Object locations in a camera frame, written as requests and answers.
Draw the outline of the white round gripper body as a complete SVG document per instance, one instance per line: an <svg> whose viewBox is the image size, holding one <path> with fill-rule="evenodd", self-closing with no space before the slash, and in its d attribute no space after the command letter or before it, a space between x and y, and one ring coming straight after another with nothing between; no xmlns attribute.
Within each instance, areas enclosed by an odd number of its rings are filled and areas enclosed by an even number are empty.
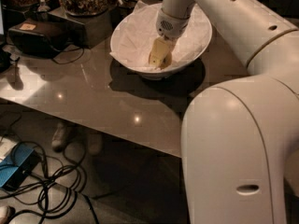
<svg viewBox="0 0 299 224"><path fill-rule="evenodd" d="M179 39L185 32L189 19L178 19L158 11L156 30L159 36L165 36L169 39Z"/></svg>

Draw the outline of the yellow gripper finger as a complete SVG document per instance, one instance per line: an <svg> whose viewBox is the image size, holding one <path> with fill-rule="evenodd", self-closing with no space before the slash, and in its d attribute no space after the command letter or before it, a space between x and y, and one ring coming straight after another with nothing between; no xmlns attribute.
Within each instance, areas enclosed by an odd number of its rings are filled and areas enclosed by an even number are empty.
<svg viewBox="0 0 299 224"><path fill-rule="evenodd" d="M156 38L149 53L149 65L154 68L160 68L160 65L169 52L171 52L169 43L162 37Z"/></svg>

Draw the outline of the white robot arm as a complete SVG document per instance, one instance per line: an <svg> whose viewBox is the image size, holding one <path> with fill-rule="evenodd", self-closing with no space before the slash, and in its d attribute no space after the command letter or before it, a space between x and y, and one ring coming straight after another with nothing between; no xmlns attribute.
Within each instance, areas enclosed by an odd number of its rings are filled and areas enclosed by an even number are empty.
<svg viewBox="0 0 299 224"><path fill-rule="evenodd" d="M257 0L163 0L159 35L180 37L193 6L249 74L205 89L184 115L190 222L286 224L284 168L299 141L298 29Z"/></svg>

